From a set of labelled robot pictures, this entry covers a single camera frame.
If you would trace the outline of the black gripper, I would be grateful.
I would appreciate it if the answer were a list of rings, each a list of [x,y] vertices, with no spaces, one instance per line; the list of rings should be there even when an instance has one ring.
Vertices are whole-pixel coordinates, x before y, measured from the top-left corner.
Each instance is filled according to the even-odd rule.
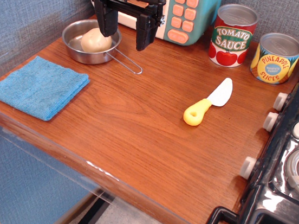
[[[153,43],[158,26],[164,24],[163,8],[166,0],[92,0],[101,34],[115,34],[118,12],[137,18],[136,49],[142,51]]]

